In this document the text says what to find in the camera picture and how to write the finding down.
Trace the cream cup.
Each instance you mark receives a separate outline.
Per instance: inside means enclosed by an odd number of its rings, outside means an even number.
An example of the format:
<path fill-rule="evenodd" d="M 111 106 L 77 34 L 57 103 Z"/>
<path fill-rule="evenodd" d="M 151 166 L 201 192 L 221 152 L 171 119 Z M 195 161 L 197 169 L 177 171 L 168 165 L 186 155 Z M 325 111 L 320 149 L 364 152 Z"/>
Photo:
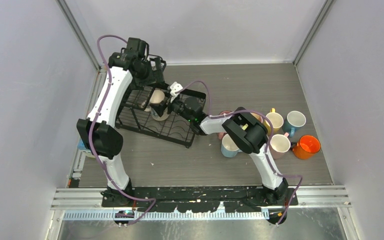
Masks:
<path fill-rule="evenodd" d="M 165 101 L 165 93 L 162 90 L 154 90 L 148 105 L 144 111 L 150 113 L 151 117 L 156 121 L 165 121 L 168 117 L 168 110 L 162 111 L 163 103 Z"/>

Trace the black wire dish rack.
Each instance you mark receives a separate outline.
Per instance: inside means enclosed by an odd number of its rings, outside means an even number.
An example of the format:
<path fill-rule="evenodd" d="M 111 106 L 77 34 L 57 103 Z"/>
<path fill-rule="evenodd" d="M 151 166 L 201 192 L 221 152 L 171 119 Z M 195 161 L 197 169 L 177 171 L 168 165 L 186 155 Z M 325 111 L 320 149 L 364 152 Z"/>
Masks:
<path fill-rule="evenodd" d="M 170 100 L 165 82 L 130 85 L 122 97 L 115 127 L 189 148 L 196 134 L 187 119 L 169 110 Z"/>

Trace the large pink mug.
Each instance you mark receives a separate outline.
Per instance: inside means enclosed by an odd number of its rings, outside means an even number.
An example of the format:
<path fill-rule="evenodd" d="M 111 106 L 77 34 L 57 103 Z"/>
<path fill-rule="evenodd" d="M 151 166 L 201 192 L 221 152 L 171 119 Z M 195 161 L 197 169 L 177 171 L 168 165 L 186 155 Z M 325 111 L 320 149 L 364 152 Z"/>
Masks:
<path fill-rule="evenodd" d="M 231 112 L 232 112 L 232 111 L 230 111 L 230 110 L 225 110 L 225 111 L 222 111 L 222 112 L 220 113 L 220 115 L 227 115 L 227 114 L 229 114 L 229 113 L 231 113 Z M 227 134 L 226 132 L 218 132 L 218 133 L 217 133 L 217 137 L 218 137 L 219 140 L 222 140 L 223 137 L 224 137 L 226 134 Z"/>

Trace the light blue cup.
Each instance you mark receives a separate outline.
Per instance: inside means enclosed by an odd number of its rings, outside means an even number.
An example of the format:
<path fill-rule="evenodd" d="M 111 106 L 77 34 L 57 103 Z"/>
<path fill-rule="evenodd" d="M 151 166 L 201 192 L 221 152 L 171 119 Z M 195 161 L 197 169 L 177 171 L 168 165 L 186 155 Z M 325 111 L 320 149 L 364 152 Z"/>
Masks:
<path fill-rule="evenodd" d="M 229 134 L 225 134 L 221 140 L 221 153 L 226 158 L 234 158 L 238 153 L 242 151 L 235 144 Z"/>

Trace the yellow mug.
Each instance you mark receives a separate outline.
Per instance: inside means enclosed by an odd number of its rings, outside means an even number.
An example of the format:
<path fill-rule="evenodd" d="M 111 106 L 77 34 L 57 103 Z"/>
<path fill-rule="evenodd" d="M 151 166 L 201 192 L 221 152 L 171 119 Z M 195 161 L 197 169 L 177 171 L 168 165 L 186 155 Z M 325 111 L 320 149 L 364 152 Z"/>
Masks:
<path fill-rule="evenodd" d="M 273 126 L 273 130 L 270 127 L 270 124 L 267 122 L 265 119 L 263 121 L 264 126 L 267 128 L 267 134 L 270 135 L 272 132 L 275 134 L 279 131 L 279 129 L 283 126 L 284 124 L 284 119 L 281 114 L 276 112 L 275 108 L 271 108 L 269 113 L 266 114 L 266 118 L 271 122 Z"/>

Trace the pink cup rack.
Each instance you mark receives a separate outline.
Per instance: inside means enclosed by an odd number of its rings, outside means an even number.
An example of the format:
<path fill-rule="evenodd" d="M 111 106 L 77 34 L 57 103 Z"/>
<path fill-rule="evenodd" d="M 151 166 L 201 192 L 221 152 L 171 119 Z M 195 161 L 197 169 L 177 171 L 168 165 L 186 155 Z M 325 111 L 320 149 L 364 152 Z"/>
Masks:
<path fill-rule="evenodd" d="M 269 150 L 274 160 L 280 159 L 291 148 L 289 133 L 275 134 L 269 142 Z"/>

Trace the blue floral mug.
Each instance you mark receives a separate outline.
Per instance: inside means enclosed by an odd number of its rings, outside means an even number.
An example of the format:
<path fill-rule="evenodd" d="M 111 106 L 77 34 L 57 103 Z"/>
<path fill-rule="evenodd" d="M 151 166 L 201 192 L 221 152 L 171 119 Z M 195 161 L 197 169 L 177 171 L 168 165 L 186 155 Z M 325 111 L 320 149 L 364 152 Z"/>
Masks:
<path fill-rule="evenodd" d="M 307 118 L 302 112 L 293 110 L 286 115 L 282 130 L 284 133 L 287 133 L 289 138 L 292 138 L 295 133 L 306 124 L 306 122 Z"/>

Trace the orange cup tier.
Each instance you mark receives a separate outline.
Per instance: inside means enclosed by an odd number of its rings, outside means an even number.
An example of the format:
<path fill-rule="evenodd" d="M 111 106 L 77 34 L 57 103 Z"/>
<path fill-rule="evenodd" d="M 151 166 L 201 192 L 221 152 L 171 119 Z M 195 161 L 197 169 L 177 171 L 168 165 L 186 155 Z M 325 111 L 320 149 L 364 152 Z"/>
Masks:
<path fill-rule="evenodd" d="M 295 157 L 308 160 L 321 150 L 319 140 L 312 135 L 303 135 L 297 142 L 291 143 L 291 150 Z"/>

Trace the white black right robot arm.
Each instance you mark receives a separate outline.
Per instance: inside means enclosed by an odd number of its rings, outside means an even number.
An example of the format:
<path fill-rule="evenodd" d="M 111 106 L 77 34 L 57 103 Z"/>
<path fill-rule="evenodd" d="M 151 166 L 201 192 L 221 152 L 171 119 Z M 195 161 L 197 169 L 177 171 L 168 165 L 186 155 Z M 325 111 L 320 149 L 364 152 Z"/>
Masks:
<path fill-rule="evenodd" d="M 239 150 L 252 158 L 261 177 L 264 199 L 271 205 L 279 205 L 285 199 L 289 184 L 279 172 L 269 149 L 273 135 L 250 110 L 239 107 L 227 114 L 208 115 L 195 97 L 149 106 L 159 116 L 164 113 L 181 116 L 198 135 L 227 133 Z"/>

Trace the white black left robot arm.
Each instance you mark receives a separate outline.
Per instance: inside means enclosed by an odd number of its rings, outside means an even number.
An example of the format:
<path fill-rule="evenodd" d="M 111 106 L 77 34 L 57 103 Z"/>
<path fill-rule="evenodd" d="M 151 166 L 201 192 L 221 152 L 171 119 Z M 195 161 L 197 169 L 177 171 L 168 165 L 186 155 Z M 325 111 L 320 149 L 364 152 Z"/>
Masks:
<path fill-rule="evenodd" d="M 106 69 L 106 78 L 94 107 L 85 119 L 78 119 L 77 131 L 84 146 L 91 151 L 104 171 L 107 193 L 121 207 L 128 207 L 135 197 L 132 184 L 121 159 L 123 136 L 115 129 L 122 99 L 132 84 L 139 87 L 161 81 L 149 60 L 149 44 L 139 38 L 125 40 L 126 47 L 105 57 L 100 41 L 109 35 L 100 36 L 96 42 Z"/>

